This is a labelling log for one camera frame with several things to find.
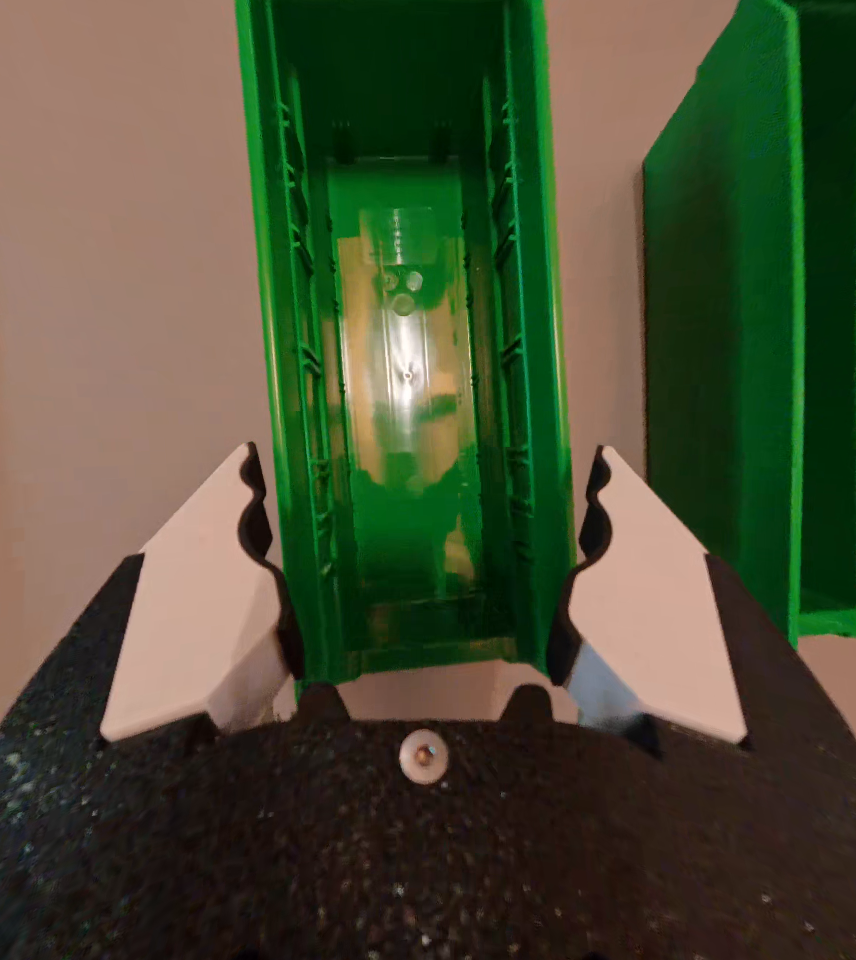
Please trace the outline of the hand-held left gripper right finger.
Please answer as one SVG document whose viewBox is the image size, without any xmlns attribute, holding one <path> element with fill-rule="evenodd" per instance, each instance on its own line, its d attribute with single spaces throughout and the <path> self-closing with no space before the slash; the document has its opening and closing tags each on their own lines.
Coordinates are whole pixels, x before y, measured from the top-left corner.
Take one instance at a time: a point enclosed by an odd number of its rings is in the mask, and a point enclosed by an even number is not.
<svg viewBox="0 0 856 960">
<path fill-rule="evenodd" d="M 616 735 L 646 717 L 739 745 L 746 718 L 707 551 L 610 445 L 595 454 L 562 587 L 548 675 L 578 726 Z"/>
</svg>

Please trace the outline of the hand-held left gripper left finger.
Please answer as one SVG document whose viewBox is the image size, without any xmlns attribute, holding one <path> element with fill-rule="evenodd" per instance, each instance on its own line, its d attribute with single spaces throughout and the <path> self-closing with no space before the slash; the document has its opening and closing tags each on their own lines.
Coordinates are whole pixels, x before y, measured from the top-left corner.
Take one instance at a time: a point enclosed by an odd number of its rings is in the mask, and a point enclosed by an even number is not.
<svg viewBox="0 0 856 960">
<path fill-rule="evenodd" d="M 303 646 L 256 445 L 236 447 L 147 541 L 99 732 L 110 743 L 192 718 L 238 734 L 275 719 Z"/>
</svg>

